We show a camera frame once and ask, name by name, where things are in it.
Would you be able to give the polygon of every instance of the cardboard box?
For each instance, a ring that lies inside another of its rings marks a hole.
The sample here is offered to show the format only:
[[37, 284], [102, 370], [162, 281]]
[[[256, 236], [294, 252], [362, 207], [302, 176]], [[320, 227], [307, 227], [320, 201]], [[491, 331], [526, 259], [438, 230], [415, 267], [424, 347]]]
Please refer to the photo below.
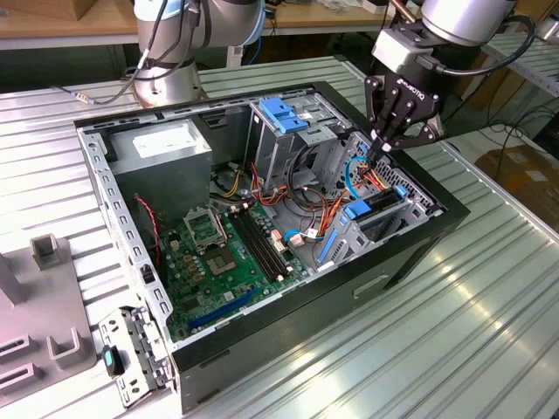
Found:
[[79, 20], [97, 0], [0, 0], [0, 8]]
[[[482, 155], [476, 166], [494, 178], [500, 150]], [[530, 146], [506, 148], [498, 183], [543, 222], [559, 232], [559, 161]]]

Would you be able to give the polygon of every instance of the expansion slot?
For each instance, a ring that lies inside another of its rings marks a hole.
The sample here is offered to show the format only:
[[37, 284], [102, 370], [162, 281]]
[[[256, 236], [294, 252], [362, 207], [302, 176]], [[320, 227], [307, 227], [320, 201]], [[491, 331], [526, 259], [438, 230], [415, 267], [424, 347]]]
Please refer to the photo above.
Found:
[[266, 240], [258, 225], [248, 212], [230, 216], [231, 225], [240, 235], [248, 251], [270, 281], [283, 279], [288, 275], [283, 261]]
[[212, 322], [213, 320], [225, 316], [227, 313], [237, 310], [242, 306], [246, 306], [250, 302], [252, 295], [254, 295], [257, 290], [258, 288], [254, 288], [244, 296], [239, 297], [231, 303], [227, 303], [226, 305], [219, 307], [211, 313], [207, 313], [204, 316], [199, 317], [198, 319], [192, 320], [189, 323], [189, 329], [192, 330], [195, 327], [204, 326]]

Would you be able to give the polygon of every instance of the green circuit board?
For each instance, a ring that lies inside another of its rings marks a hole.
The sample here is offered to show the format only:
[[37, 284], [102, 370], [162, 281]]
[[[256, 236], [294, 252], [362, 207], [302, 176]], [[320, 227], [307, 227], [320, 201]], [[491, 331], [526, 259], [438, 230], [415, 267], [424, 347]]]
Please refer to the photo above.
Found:
[[[260, 206], [249, 209], [249, 214], [259, 225], [270, 225], [271, 221]], [[283, 281], [269, 281], [229, 222], [227, 215], [221, 214], [219, 219], [227, 236], [227, 243], [220, 248], [208, 248], [203, 255], [197, 253], [197, 247], [184, 223], [161, 234], [160, 239], [166, 252], [166, 291], [173, 305], [173, 313], [167, 320], [167, 326], [173, 341], [182, 340], [237, 313], [238, 308], [227, 309], [219, 318], [192, 327], [192, 322], [204, 315], [213, 314], [219, 309], [224, 310], [223, 307], [232, 304], [252, 305], [285, 290], [307, 276], [304, 264], [288, 252], [279, 257], [293, 270]], [[197, 227], [200, 230], [211, 230], [210, 227], [199, 224]], [[175, 249], [171, 245], [173, 240], [178, 242], [178, 247], [174, 243]], [[227, 271], [213, 273], [223, 269]]]

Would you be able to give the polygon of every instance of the slotted metal surface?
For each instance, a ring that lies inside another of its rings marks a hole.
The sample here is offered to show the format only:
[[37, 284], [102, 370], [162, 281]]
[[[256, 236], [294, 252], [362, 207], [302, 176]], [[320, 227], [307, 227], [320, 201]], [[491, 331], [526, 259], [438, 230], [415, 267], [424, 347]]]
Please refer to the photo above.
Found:
[[[211, 96], [326, 79], [364, 110], [362, 75], [334, 58], [203, 72]], [[82, 86], [108, 97], [120, 84]], [[96, 207], [71, 121], [91, 108], [52, 90], [0, 96], [0, 251], [52, 231], [72, 246], [87, 315], [134, 303]], [[559, 248], [553, 233], [433, 145], [410, 152], [472, 214], [402, 284], [191, 413], [220, 417], [541, 417], [559, 406]], [[163, 392], [125, 412], [102, 363], [1, 417], [176, 417]]]
[[[514, 53], [525, 38], [525, 33], [495, 35], [483, 46], [483, 51], [491, 57], [503, 59]], [[549, 94], [559, 96], [559, 45], [536, 38], [532, 46], [508, 67]]]

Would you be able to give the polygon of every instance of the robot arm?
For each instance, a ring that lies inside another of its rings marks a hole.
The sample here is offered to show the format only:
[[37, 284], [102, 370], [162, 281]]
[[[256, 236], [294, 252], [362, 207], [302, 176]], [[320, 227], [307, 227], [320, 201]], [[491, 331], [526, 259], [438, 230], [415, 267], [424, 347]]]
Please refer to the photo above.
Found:
[[[422, 19], [399, 0], [391, 0], [408, 22], [381, 31], [373, 56], [386, 65], [384, 79], [367, 77], [367, 114], [372, 125], [371, 164], [392, 150], [430, 144], [442, 138], [438, 114], [442, 107], [441, 77], [467, 77], [498, 70], [520, 57], [532, 44], [534, 22], [525, 16], [507, 17], [514, 0], [425, 0]], [[477, 47], [489, 41], [502, 24], [528, 27], [526, 41], [510, 57], [479, 70], [447, 68], [432, 54], [441, 46]], [[413, 124], [424, 123], [419, 134], [406, 136]]]
[[136, 0], [134, 11], [140, 50], [148, 51], [135, 77], [144, 106], [200, 99], [193, 51], [251, 44], [266, 20], [263, 0]]

